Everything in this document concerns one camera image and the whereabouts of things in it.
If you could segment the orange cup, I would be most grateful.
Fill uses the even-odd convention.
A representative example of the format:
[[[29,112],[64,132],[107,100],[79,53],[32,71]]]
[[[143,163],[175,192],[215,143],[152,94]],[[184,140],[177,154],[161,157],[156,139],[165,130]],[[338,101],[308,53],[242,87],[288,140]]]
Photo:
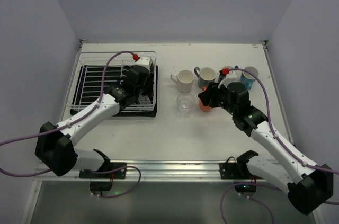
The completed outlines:
[[[201,101],[199,101],[199,108],[202,112],[210,112],[212,110],[211,107],[203,105]]]

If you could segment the clear small glass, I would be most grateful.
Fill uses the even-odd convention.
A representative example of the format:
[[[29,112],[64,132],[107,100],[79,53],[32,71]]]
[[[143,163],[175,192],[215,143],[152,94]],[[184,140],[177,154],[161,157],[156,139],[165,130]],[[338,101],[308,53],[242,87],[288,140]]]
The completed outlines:
[[[151,105],[151,100],[147,95],[139,95],[137,102],[140,108],[149,108]]]

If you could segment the large clear glass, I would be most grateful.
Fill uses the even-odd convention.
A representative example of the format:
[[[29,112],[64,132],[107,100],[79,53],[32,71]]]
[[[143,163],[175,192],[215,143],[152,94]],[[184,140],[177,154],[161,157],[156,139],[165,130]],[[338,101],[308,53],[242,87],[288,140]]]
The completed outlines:
[[[190,115],[194,110],[195,99],[189,93],[180,94],[177,97],[177,109],[181,116]]]

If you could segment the grey mug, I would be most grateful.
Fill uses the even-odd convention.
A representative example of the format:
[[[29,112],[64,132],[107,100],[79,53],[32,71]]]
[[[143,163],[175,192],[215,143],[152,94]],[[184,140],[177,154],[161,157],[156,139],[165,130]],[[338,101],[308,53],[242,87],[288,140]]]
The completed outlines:
[[[194,73],[198,78],[198,86],[200,88],[208,87],[209,83],[214,82],[216,79],[216,72],[209,67],[195,67]]]

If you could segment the white mug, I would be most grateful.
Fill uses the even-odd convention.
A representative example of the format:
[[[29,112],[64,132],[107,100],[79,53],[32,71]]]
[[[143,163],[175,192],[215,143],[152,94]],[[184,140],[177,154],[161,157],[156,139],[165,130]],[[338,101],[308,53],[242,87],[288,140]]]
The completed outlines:
[[[181,93],[188,93],[194,82],[194,74],[190,70],[182,70],[177,75],[171,74],[170,79]]]

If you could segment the light blue mug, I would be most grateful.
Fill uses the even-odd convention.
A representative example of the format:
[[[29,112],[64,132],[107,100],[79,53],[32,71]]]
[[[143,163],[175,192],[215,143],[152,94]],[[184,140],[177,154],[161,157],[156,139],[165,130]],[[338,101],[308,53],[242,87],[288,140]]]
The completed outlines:
[[[240,82],[244,84],[245,88],[250,91],[254,82],[256,81],[256,77],[258,77],[259,72],[255,67],[248,66],[244,68],[245,71],[242,71],[240,76]]]

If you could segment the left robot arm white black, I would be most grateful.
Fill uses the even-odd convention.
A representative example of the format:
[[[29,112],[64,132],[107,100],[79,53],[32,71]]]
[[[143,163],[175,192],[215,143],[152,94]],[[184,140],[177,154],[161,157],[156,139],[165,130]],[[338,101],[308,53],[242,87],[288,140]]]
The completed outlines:
[[[76,150],[75,146],[100,123],[135,104],[140,95],[150,93],[154,87],[154,70],[154,67],[129,66],[122,78],[105,87],[88,107],[56,125],[43,124],[35,155],[57,176],[72,169],[108,171],[110,159],[102,151]]]

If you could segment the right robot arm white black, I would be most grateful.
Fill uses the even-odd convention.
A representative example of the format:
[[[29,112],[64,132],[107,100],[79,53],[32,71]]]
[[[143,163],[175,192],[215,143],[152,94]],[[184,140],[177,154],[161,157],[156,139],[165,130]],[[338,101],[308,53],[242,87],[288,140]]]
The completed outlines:
[[[278,166],[269,164],[252,151],[242,154],[237,160],[250,174],[285,192],[300,213],[312,213],[333,196],[332,169],[326,164],[318,165],[284,139],[270,124],[269,118],[251,105],[249,92],[242,83],[233,82],[228,86],[211,83],[198,97],[204,106],[227,111],[240,131],[278,161]]]

